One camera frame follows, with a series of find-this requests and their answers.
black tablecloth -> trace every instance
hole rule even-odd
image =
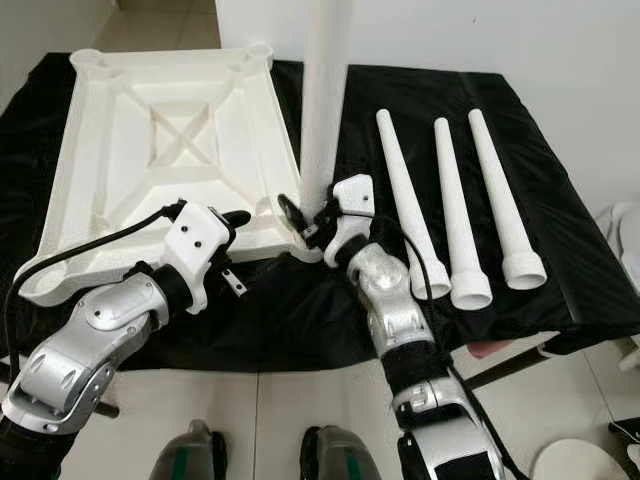
[[[49,54],[0,118],[0,293],[36,251],[74,84],[66,54]],[[300,151],[302,66],[275,62],[272,79],[296,157]],[[580,201],[566,171],[506,80],[497,74],[390,67],[349,69],[336,180],[374,179],[376,210],[395,216],[375,113],[390,110],[436,252],[448,265],[433,122],[449,119],[480,262],[494,294],[477,312],[436,301],[447,347],[562,334],[547,349],[566,353],[640,331],[640,300]],[[549,274],[539,289],[507,288],[502,253],[466,120],[474,107],[496,144],[532,245]],[[405,259],[397,236],[374,225],[373,238]],[[126,368],[230,371],[336,368],[374,356],[364,312],[340,272],[288,255],[236,267],[250,287],[241,301],[208,278],[209,308],[185,315],[125,364]],[[23,350],[64,323],[71,302],[20,308]]]

white pole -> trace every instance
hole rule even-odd
[[[314,0],[302,85],[300,208],[310,221],[333,182],[353,0]]]
[[[478,310],[491,303],[489,279],[480,268],[473,232],[464,201],[449,122],[435,124],[442,205],[451,259],[451,302],[460,310]]]
[[[546,282],[547,272],[531,248],[482,112],[478,109],[469,112],[469,123],[500,237],[504,278],[514,290],[537,288]]]
[[[420,210],[420,204],[416,198],[416,192],[413,189],[413,184],[407,171],[407,165],[404,161],[404,156],[402,155],[402,150],[400,149],[398,137],[393,128],[389,111],[378,110],[376,120],[378,121],[384,156],[387,160],[387,170],[389,171],[389,179],[391,180],[400,225],[416,245],[420,256],[424,259],[433,297],[443,297],[451,290],[449,276],[447,275],[445,266],[438,260],[436,252],[433,249],[431,237],[429,236],[424,216]],[[406,244],[406,248],[409,257],[411,290],[416,298],[426,300],[428,298],[427,288],[420,263],[408,243]]]

black cable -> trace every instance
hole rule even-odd
[[[413,242],[413,240],[402,229],[402,226],[395,219],[393,219],[393,218],[391,218],[389,216],[386,216],[386,215],[372,215],[372,214],[368,214],[368,213],[347,212],[347,211],[343,211],[342,215],[347,215],[347,216],[350,216],[350,217],[371,218],[372,220],[376,220],[376,219],[384,220],[387,223],[389,223],[391,226],[393,226],[394,230],[396,230],[398,233],[400,233],[402,235],[402,237],[404,238],[404,240],[409,244],[409,246],[411,247],[411,250],[413,250],[413,253],[415,254],[416,258],[418,259],[418,263],[420,263],[420,270],[422,270],[422,276],[424,277],[424,283],[425,283],[425,287],[427,289],[427,300],[426,300],[426,303],[427,303],[427,308],[429,309],[429,316],[431,317],[431,322],[429,322],[430,323],[429,327],[431,328],[431,332],[433,333],[433,336],[436,339],[436,342],[438,343],[438,347],[441,348],[442,350],[444,350],[444,343],[441,342],[441,339],[439,338],[438,331],[435,328],[435,324],[434,324],[434,322],[435,322],[435,308],[433,306],[433,295],[431,293],[431,283],[429,281],[429,273],[427,272],[427,266],[426,266],[426,264],[424,262],[424,259],[422,258],[422,255],[420,254],[420,251],[416,247],[416,245]],[[529,477],[527,477],[524,473],[522,473],[522,471],[516,465],[515,461],[511,457],[511,454],[507,450],[507,447],[504,445],[504,443],[502,442],[502,439],[498,435],[498,432],[497,432],[495,426],[493,425],[493,423],[491,422],[491,419],[489,418],[489,415],[485,411],[484,407],[482,407],[482,404],[480,403],[480,401],[476,397],[476,395],[473,392],[473,390],[471,390],[470,388],[468,388],[466,386],[466,384],[464,382],[464,379],[462,378],[462,375],[460,375],[458,370],[453,365],[453,360],[451,359],[450,356],[449,356],[449,362],[448,363],[449,363],[448,367],[451,370],[451,373],[453,374],[454,378],[462,386],[462,389],[464,390],[465,394],[469,398],[469,402],[473,406],[474,410],[476,410],[476,413],[478,414],[478,417],[480,417],[480,419],[484,422],[484,424],[486,425],[487,429],[489,430],[489,433],[493,437],[493,440],[494,440],[494,442],[496,444],[496,447],[498,447],[498,450],[500,451],[500,455],[502,456],[502,462],[504,463],[504,465],[511,471],[511,473],[513,473],[513,475],[516,477],[516,480],[529,480]]]
[[[29,267],[23,273],[21,273],[18,276],[18,278],[14,280],[13,284],[11,285],[11,287],[9,287],[9,290],[5,295],[4,304],[2,307],[2,323],[4,327],[4,336],[5,336],[7,353],[9,354],[10,384],[15,381],[15,379],[18,376],[18,373],[20,373],[20,359],[19,359],[16,321],[15,321],[15,318],[11,315],[11,305],[13,303],[14,297],[17,297],[18,292],[20,291],[20,288],[22,287],[22,285],[24,285],[24,283],[36,273],[40,272],[41,270],[44,270],[47,267],[50,267],[55,263],[68,260],[71,257],[75,257],[89,250],[93,250],[94,248],[101,247],[102,245],[105,245],[110,242],[114,242],[123,237],[131,235],[132,233],[137,232],[138,230],[141,230],[144,227],[155,222],[160,217],[168,217],[171,219],[175,219],[179,215],[183,206],[184,206],[183,201],[179,201],[173,205],[164,206],[157,212],[149,215],[144,220],[141,220],[140,222],[134,225],[131,225],[130,227],[127,227],[118,232],[112,233],[110,235],[106,235],[102,238],[98,238],[97,240],[93,240],[91,242],[85,243],[83,245],[79,245],[77,247],[71,248],[69,250],[61,252],[52,257],[49,257]]]

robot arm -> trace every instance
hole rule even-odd
[[[404,478],[504,479],[494,439],[443,360],[411,295],[407,268],[369,242],[371,178],[356,175],[339,182],[332,197],[312,226],[301,222],[288,199],[281,197],[280,203],[308,245],[325,250],[327,265],[346,270],[367,310],[371,338],[393,393],[392,408],[404,431],[398,441]]]
[[[162,266],[134,269],[76,303],[67,324],[33,351],[2,401],[1,478],[55,478],[118,366],[172,316],[206,307],[204,275],[221,269],[234,238],[222,215],[186,203],[165,238]]]

tiled floor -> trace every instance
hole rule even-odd
[[[215,48],[214,0],[121,0],[95,46],[105,51]],[[531,341],[542,341],[538,337]],[[482,363],[459,351],[463,374]],[[612,419],[640,416],[640,370],[617,370],[622,351],[605,343],[555,358],[478,391],[518,464],[531,468],[541,448],[577,437],[617,456]],[[235,375],[184,371],[119,374],[107,400],[121,416],[93,416],[66,459],[63,480],[139,480],[192,418],[205,419],[229,443],[229,480],[296,479],[298,449],[310,425],[358,433],[386,479],[399,479],[399,435],[378,362],[315,373]]]

